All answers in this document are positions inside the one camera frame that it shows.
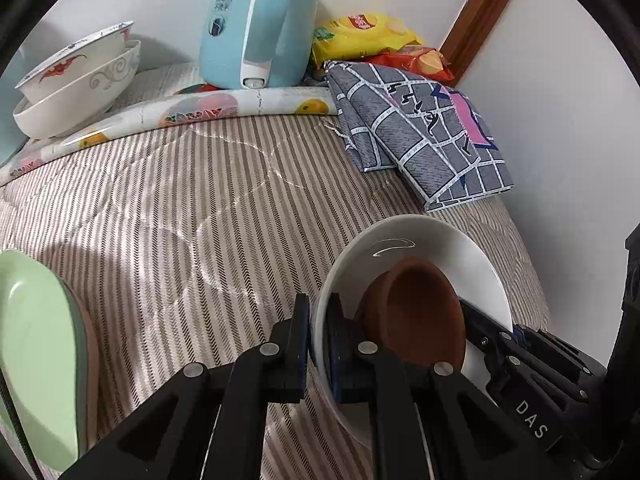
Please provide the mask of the white ceramic bowl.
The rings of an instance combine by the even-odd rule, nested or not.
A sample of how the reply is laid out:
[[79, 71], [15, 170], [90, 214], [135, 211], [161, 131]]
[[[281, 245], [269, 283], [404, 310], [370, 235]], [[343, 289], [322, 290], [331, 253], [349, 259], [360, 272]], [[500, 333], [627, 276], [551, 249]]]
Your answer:
[[512, 328], [508, 298], [498, 273], [468, 236], [418, 214], [390, 217], [358, 234], [341, 252], [314, 306], [311, 340], [322, 396], [334, 417], [364, 446], [371, 446], [366, 404], [337, 400], [331, 385], [329, 300], [336, 295], [346, 320], [367, 340], [388, 346], [416, 364], [450, 359], [480, 390], [489, 373], [478, 344], [462, 327], [462, 301]]

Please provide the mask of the brown small bowl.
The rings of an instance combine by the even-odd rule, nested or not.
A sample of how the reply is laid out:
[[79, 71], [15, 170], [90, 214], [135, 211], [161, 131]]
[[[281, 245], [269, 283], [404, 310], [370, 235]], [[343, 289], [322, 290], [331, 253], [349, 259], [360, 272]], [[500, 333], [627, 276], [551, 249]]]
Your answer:
[[438, 362], [460, 370], [466, 337], [460, 300], [431, 261], [406, 257], [364, 292], [355, 316], [370, 340], [399, 359], [429, 368]]

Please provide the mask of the green square plate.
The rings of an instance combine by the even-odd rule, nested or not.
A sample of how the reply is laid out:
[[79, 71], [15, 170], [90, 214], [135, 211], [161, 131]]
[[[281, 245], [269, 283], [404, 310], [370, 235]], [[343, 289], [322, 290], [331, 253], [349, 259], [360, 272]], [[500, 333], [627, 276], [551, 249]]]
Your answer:
[[35, 458], [54, 471], [87, 447], [85, 343], [62, 281], [21, 252], [2, 252], [1, 371]]

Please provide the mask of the striped quilted table cover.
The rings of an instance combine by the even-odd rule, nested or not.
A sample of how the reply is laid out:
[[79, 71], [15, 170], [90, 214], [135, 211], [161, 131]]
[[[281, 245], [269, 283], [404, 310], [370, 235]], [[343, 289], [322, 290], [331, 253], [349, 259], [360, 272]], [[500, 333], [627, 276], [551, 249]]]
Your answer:
[[394, 214], [425, 212], [477, 242], [512, 318], [550, 324], [501, 194], [426, 211], [395, 169], [360, 172], [329, 115], [232, 117], [133, 134], [1, 183], [1, 245], [56, 272], [101, 352], [105, 434], [183, 365], [264, 341], [342, 249]]

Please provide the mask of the grey checked folded cloth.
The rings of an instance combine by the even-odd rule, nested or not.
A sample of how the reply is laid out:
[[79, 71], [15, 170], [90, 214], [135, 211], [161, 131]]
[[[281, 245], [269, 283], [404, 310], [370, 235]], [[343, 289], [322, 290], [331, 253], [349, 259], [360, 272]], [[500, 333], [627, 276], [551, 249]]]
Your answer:
[[357, 169], [397, 170], [423, 209], [474, 202], [514, 187], [498, 146], [460, 91], [365, 62], [326, 64], [346, 152]]

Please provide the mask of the orange snack bag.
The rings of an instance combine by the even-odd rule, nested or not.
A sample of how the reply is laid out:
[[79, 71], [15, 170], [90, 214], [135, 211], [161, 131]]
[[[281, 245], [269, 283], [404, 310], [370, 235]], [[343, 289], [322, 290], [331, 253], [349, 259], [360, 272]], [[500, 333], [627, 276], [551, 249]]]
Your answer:
[[386, 50], [366, 58], [372, 64], [398, 68], [405, 72], [418, 74], [444, 84], [454, 81], [454, 73], [439, 50], [431, 47], [408, 44], [397, 51]]

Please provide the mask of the fruit print rolled mat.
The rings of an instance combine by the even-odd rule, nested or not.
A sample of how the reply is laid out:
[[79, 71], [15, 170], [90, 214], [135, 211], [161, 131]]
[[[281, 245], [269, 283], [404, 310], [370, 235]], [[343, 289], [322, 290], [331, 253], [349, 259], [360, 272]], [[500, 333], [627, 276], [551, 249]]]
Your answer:
[[232, 117], [337, 114], [326, 87], [216, 90], [179, 94], [131, 105], [70, 136], [32, 142], [1, 168], [6, 185], [49, 162], [142, 132]]

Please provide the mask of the yellow chips bag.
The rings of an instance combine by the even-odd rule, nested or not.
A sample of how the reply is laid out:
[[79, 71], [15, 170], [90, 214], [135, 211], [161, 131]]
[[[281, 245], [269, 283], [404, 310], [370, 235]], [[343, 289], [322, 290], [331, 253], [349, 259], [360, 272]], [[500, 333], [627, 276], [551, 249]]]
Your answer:
[[321, 67], [324, 62], [368, 58], [421, 42], [422, 38], [398, 18], [379, 13], [352, 14], [326, 21], [314, 30], [311, 57]]

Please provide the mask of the light blue thermos jug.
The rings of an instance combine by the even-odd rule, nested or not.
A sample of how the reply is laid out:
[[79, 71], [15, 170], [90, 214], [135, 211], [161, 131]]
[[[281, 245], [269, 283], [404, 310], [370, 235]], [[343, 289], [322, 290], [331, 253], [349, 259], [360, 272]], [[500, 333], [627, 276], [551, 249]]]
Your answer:
[[27, 136], [17, 127], [13, 110], [23, 99], [15, 86], [28, 72], [24, 54], [17, 51], [6, 66], [0, 84], [0, 164], [4, 165], [27, 141]]

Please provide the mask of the large white porcelain bowl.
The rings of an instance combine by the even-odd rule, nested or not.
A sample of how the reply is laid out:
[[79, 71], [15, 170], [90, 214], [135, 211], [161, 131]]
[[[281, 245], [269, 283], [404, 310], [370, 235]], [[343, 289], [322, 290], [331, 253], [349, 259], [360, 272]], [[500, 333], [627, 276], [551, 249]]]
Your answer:
[[67, 136], [105, 113], [134, 79], [140, 62], [140, 40], [126, 43], [123, 54], [32, 104], [24, 98], [13, 111], [14, 122], [31, 139]]

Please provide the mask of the light blue electric kettle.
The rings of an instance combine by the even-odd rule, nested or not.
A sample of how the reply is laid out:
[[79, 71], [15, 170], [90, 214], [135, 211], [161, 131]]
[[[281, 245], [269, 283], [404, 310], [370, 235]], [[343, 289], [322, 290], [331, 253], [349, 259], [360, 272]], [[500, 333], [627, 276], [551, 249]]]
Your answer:
[[219, 89], [293, 87], [305, 75], [318, 0], [212, 0], [200, 76]]

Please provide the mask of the brown wooden door frame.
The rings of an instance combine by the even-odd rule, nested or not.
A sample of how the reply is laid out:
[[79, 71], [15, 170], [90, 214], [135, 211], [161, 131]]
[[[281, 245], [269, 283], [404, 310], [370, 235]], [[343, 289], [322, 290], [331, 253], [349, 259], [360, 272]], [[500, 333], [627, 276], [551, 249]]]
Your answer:
[[466, 0], [439, 51], [449, 62], [455, 86], [470, 67], [510, 0]]

